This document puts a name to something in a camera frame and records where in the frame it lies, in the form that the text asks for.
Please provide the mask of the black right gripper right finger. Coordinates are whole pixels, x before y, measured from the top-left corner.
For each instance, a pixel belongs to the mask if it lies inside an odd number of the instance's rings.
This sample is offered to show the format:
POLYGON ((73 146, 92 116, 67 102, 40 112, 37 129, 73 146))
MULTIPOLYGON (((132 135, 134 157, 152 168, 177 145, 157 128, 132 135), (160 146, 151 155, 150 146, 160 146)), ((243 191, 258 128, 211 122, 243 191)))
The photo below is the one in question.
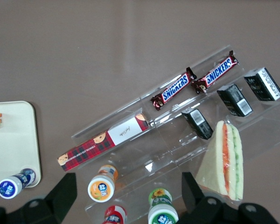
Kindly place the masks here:
POLYGON ((182 198, 187 212, 179 224, 234 224, 236 210, 215 196, 205 196, 190 172, 182 173, 182 198))

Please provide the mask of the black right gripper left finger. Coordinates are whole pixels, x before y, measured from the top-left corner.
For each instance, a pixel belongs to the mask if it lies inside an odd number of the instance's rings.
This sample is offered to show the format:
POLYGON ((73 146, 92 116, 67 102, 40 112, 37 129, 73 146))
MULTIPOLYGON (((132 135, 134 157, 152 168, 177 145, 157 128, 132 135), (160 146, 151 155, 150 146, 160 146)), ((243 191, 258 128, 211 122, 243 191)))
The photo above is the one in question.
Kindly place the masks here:
POLYGON ((60 224, 77 198, 75 173, 67 173, 44 199, 26 203, 18 224, 60 224))

